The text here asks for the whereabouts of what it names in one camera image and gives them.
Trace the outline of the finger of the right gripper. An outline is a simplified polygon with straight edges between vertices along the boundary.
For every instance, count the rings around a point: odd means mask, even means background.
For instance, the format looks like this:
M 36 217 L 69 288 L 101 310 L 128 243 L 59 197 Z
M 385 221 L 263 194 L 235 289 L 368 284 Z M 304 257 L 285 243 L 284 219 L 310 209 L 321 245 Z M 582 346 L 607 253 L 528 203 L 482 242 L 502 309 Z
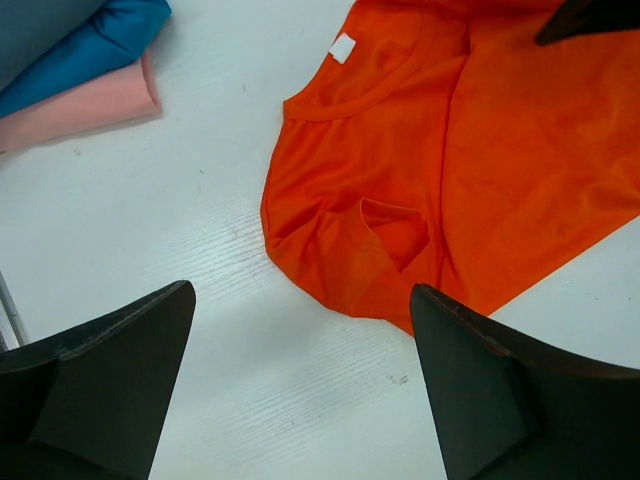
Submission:
M 566 0 L 535 35 L 538 46 L 639 29 L 639 0 Z

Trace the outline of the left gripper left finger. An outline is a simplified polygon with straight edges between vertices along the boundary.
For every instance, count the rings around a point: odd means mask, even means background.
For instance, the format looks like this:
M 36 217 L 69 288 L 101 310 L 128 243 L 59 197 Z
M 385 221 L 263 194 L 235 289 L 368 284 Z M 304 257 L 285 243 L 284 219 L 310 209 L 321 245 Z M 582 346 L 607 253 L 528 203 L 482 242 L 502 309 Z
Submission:
M 194 311 L 194 287 L 181 280 L 3 349 L 2 478 L 148 478 Z

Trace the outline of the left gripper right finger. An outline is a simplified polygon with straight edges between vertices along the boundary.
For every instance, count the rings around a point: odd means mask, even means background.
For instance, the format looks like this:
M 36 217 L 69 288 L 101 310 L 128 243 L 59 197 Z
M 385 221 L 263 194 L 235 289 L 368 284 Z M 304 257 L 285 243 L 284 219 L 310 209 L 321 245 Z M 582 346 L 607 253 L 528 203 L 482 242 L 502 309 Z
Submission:
M 414 339 L 450 479 L 635 479 L 639 373 L 544 343 L 437 289 Z

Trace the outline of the orange t shirt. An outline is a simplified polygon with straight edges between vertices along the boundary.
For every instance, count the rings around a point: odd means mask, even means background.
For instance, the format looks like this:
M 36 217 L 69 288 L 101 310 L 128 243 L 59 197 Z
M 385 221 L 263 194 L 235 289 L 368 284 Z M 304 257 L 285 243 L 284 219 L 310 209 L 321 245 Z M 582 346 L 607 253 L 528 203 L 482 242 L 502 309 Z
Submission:
M 283 106 L 261 220 L 325 307 L 490 314 L 639 213 L 639 34 L 535 37 L 554 1 L 358 1 Z

